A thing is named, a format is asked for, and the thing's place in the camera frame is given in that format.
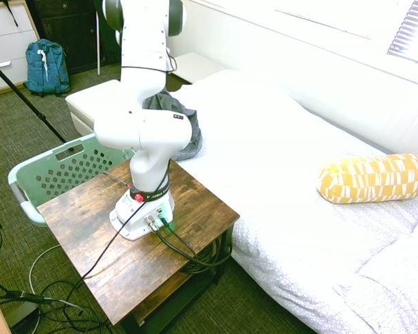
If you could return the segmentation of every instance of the laundry basket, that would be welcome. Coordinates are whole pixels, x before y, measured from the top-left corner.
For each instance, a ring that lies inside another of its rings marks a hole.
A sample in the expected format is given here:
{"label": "laundry basket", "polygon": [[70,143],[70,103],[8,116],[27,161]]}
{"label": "laundry basket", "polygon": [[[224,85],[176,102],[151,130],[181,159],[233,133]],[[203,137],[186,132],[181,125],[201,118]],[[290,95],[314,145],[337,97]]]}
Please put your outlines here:
{"label": "laundry basket", "polygon": [[16,165],[9,172],[8,183],[32,222],[47,226],[37,206],[124,162],[133,154],[131,150],[106,148],[95,134],[89,134]]}

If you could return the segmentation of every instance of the yellow pillow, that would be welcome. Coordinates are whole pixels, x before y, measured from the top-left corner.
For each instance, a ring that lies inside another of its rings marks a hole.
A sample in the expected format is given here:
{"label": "yellow pillow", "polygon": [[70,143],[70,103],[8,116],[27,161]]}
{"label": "yellow pillow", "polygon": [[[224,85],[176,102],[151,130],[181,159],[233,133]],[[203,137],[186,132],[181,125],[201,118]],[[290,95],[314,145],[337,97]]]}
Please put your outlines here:
{"label": "yellow pillow", "polygon": [[413,198],[418,196],[418,156],[391,154],[336,159],[319,168],[317,189],[333,203]]}

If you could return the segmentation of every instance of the gray jacket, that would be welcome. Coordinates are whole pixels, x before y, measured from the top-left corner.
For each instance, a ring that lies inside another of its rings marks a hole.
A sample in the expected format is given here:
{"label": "gray jacket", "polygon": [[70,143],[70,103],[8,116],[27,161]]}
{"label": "gray jacket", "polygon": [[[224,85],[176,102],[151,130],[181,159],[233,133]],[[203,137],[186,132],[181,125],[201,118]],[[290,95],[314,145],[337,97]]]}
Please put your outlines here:
{"label": "gray jacket", "polygon": [[172,160],[180,161],[192,158],[201,149],[201,130],[198,126],[198,119],[196,117],[196,110],[186,109],[177,99],[173,98],[166,89],[163,89],[160,93],[149,97],[144,101],[144,109],[156,109],[156,110],[170,110],[177,113],[183,113],[189,118],[192,125],[192,137],[189,144],[180,152],[175,153],[172,156]]}

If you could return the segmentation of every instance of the window blind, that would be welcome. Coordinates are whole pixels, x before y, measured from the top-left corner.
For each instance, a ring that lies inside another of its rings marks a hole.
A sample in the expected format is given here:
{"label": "window blind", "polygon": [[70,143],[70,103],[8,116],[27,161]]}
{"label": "window blind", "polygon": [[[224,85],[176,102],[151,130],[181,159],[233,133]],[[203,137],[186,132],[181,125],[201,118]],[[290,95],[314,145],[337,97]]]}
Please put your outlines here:
{"label": "window blind", "polygon": [[418,0],[413,1],[387,53],[418,62]]}

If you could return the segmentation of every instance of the blue backpack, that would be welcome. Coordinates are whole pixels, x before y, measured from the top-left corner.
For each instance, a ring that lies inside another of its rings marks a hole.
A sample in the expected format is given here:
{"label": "blue backpack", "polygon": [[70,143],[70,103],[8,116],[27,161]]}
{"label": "blue backpack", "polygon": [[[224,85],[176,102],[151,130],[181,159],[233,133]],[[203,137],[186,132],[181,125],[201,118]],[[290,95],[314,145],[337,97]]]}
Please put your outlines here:
{"label": "blue backpack", "polygon": [[24,85],[37,95],[62,94],[70,91],[62,46],[49,40],[30,43],[26,49],[28,81]]}

